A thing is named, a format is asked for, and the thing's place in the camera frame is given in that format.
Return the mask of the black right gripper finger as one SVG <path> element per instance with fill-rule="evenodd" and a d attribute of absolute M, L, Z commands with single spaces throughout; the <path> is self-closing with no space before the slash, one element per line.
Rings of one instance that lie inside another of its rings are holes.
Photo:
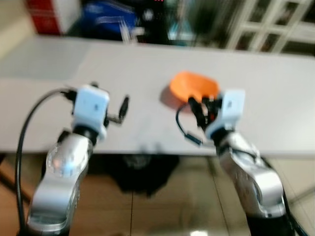
<path fill-rule="evenodd" d="M 206 116 L 204 115 L 202 104 L 196 101 L 194 97 L 189 97 L 189 107 L 195 115 L 196 125 L 202 129 L 206 128 Z"/>

